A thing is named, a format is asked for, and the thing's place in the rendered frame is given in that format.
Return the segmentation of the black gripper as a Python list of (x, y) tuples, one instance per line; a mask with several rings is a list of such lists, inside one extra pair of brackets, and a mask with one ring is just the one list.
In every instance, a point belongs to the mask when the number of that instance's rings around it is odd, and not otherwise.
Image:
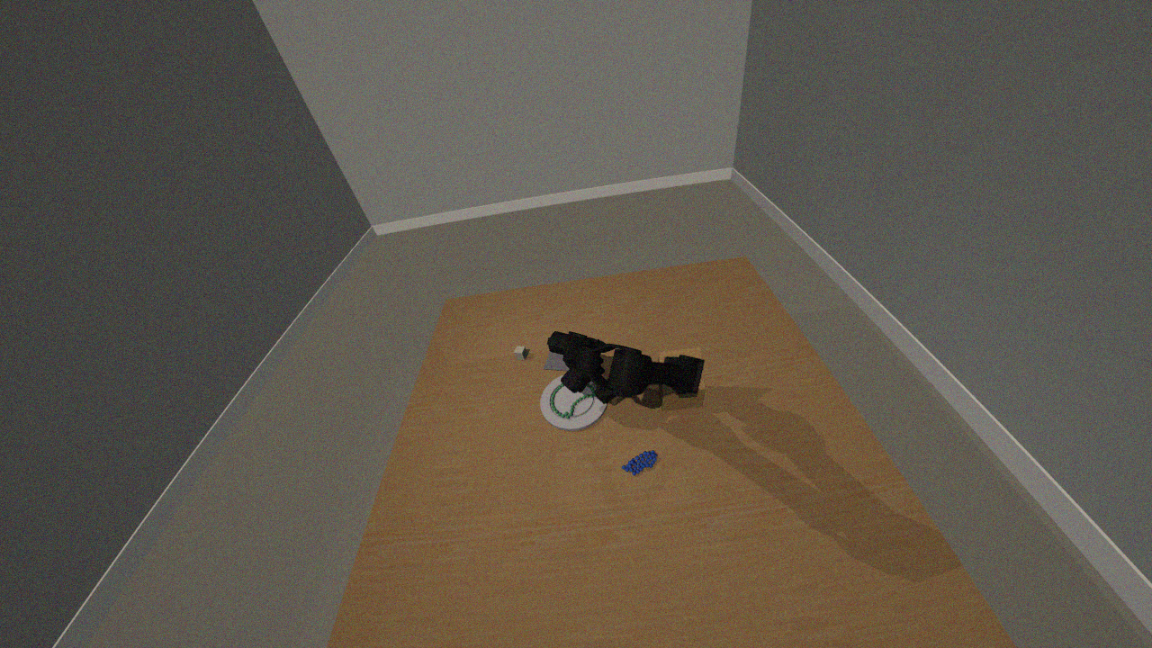
[[(598, 370), (597, 370), (597, 372), (600, 372), (600, 374), (605, 372), (605, 370), (602, 369), (602, 366), (601, 366), (601, 364), (604, 364), (604, 361), (602, 361), (602, 357), (599, 357), (599, 366), (598, 366)], [(567, 364), (566, 364), (566, 366), (567, 366)], [(571, 366), (568, 366), (568, 368), (569, 368), (569, 369), (571, 369), (573, 367), (571, 367)], [(614, 395), (614, 394), (611, 394), (609, 392), (604, 392), (602, 390), (600, 390), (600, 389), (598, 389), (598, 387), (597, 387), (597, 389), (594, 390), (594, 394), (596, 394), (596, 397), (597, 397), (597, 398), (598, 398), (598, 399), (599, 399), (599, 400), (600, 400), (600, 401), (601, 401), (602, 404), (608, 404), (608, 402), (611, 402), (611, 401), (612, 401), (613, 399), (615, 399), (615, 398), (616, 398), (616, 395)]]

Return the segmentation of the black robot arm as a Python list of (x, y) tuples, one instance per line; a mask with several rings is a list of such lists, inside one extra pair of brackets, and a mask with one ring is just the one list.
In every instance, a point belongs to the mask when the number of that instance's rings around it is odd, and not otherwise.
[[(563, 356), (566, 366), (571, 366), (564, 372), (561, 382), (573, 393), (588, 387), (589, 379), (604, 392), (631, 399), (631, 395), (644, 394), (649, 385), (667, 385), (679, 394), (697, 393), (702, 369), (705, 360), (680, 355), (665, 357), (664, 364), (652, 362), (652, 357), (642, 355), (642, 351), (606, 344), (594, 337), (579, 336), (570, 332), (553, 332), (548, 338), (550, 352)], [(617, 348), (617, 349), (616, 349)], [(597, 372), (601, 353), (616, 349), (613, 356), (608, 382)], [(621, 351), (622, 349), (622, 351)], [(588, 384), (585, 384), (588, 383)]]

